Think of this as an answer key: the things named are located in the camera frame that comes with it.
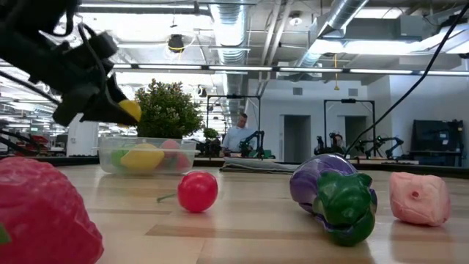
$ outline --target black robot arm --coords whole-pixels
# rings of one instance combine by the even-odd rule
[[[53,118],[60,125],[68,126],[77,113],[84,114],[81,121],[136,125],[137,120],[118,104],[127,98],[117,86],[115,75],[106,77],[114,66],[108,58],[117,52],[107,33],[95,34],[80,24],[84,43],[76,48],[67,42],[55,45],[40,33],[58,36],[53,31],[64,14],[67,28],[63,35],[71,33],[78,4],[79,0],[0,1],[0,58],[30,74],[30,82],[42,81],[62,95],[59,102],[42,93],[57,104]],[[0,76],[37,90],[6,73],[0,72]]]
[[[245,138],[243,141],[240,142],[240,149],[241,149],[241,156],[246,158],[249,156],[250,153],[250,146],[251,140],[253,138],[257,138],[257,155],[258,157],[262,158],[264,156],[264,131],[256,131],[252,133],[250,136]]]
[[[388,138],[382,138],[380,136],[377,137],[377,141],[379,142],[382,142],[383,144],[385,142],[388,142],[388,141],[396,141],[396,144],[394,146],[392,146],[389,150],[386,150],[385,151],[385,154],[386,154],[386,158],[388,159],[392,159],[393,158],[393,151],[398,148],[399,146],[401,146],[402,144],[404,144],[404,141],[400,138],[397,138],[397,137],[388,137]]]

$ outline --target potted plant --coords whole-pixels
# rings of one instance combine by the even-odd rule
[[[181,86],[182,83],[164,84],[153,79],[149,91],[137,91],[136,100],[141,107],[139,137],[182,139],[202,128],[199,104],[182,92]]]
[[[216,139],[218,137],[218,132],[213,128],[205,128],[204,137],[209,140]]]
[[[204,129],[206,156],[218,157],[221,151],[221,142],[218,139],[218,132],[213,128]]]

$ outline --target white wall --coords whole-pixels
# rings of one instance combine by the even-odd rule
[[[464,66],[454,70],[465,70]],[[391,102],[395,103],[418,80],[417,76],[392,76]],[[465,146],[469,139],[469,83],[466,77],[426,77],[392,113],[392,131],[410,150],[413,120],[462,120]]]
[[[374,100],[375,116],[378,120],[382,115],[391,107],[391,85],[390,76],[384,76],[368,86],[368,99]],[[366,119],[366,127],[368,128],[373,124],[371,116]],[[393,136],[392,130],[392,115],[386,117],[376,127],[376,136]],[[370,131],[366,135],[367,139],[373,138],[373,133]],[[392,147],[393,142],[387,142],[383,145],[383,149],[387,150]]]
[[[250,80],[249,86],[257,87],[257,81]],[[293,87],[302,87],[303,96],[292,95]],[[334,90],[335,83],[324,84],[320,81],[302,81],[293,84],[289,81],[270,81],[261,102],[261,130],[265,131],[264,148],[272,150],[279,157],[280,150],[280,116],[281,115],[309,115],[311,116],[311,153],[317,146],[317,136],[324,137],[324,99],[348,98],[348,88],[358,88],[358,97],[366,99],[366,87],[359,81],[340,81],[339,91]],[[248,126],[257,127],[254,115],[257,114],[256,100],[248,103],[245,110],[248,115]],[[369,111],[361,104],[328,104],[328,134],[338,131],[345,136],[344,116],[368,116]]]
[[[453,70],[466,70],[466,67],[461,65]],[[385,76],[370,84],[368,97],[376,101],[377,119],[419,78],[419,76]],[[428,76],[377,126],[377,135],[399,137],[404,141],[403,152],[408,153],[412,141],[413,120],[451,121],[454,119],[464,122],[467,149],[469,147],[468,78]],[[384,146],[383,150],[389,147],[391,143]],[[394,155],[401,154],[401,148],[394,151]]]

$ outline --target ceiling pipe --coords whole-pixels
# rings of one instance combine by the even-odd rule
[[[222,65],[244,65],[246,63],[245,49],[235,47],[246,44],[247,29],[247,6],[236,4],[211,4],[209,6],[215,21],[215,41],[219,46],[229,49],[218,49],[218,58]],[[224,86],[226,93],[236,95],[247,95],[248,87],[244,85],[246,77],[239,74],[226,74]],[[229,100],[230,111],[238,110],[241,103],[239,100]],[[231,115],[232,122],[237,120],[237,112]]]
[[[276,22],[278,19],[278,14],[280,13],[280,6],[281,6],[281,0],[276,0],[276,2],[274,3],[274,7],[273,7],[272,21],[270,23],[269,30],[267,31],[264,49],[262,50],[261,65],[265,64],[265,59],[267,58],[267,53],[269,51],[270,42],[272,41],[272,37],[273,37],[273,31],[275,30],[276,25],[277,25]]]
[[[264,49],[262,50],[262,56],[260,60],[260,65],[265,65],[265,59],[267,58],[267,53],[269,51],[270,42],[272,41],[273,31],[277,26],[278,14],[280,13],[281,0],[276,0],[274,3],[272,11],[272,21],[270,22],[269,30],[267,31],[267,36],[265,38]],[[259,95],[259,91],[263,88],[264,85],[267,85],[269,76],[265,80],[262,80],[263,73],[259,72],[259,80],[256,90],[256,95]]]
[[[367,2],[368,0],[335,0],[323,25],[320,25],[318,18],[315,18],[313,26],[317,28],[316,35],[312,37],[311,47],[296,62],[295,67],[313,67],[322,56],[322,54],[314,52],[312,48],[314,41],[324,34],[344,30]],[[302,76],[303,74],[294,75],[291,81],[298,82]]]
[[[278,26],[278,30],[277,30],[277,33],[276,33],[276,38],[273,41],[272,50],[270,51],[269,60],[267,61],[267,65],[269,65],[269,66],[272,65],[273,58],[275,57],[275,55],[277,53],[278,44],[280,43],[281,36],[284,33],[285,25],[287,24],[287,20],[289,19],[290,11],[292,10],[292,5],[293,5],[293,0],[288,0],[287,3],[285,4],[284,14],[283,14],[283,17],[281,19],[280,26]],[[270,75],[271,75],[271,73],[268,72],[267,76],[265,77],[265,80],[262,82],[262,89],[261,89],[261,92],[259,94],[261,97],[264,95],[265,88],[267,87],[267,84],[270,80]]]

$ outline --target red ball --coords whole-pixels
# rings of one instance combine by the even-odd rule
[[[210,208],[217,195],[217,180],[208,172],[189,172],[177,187],[179,204],[192,213],[200,213]]]

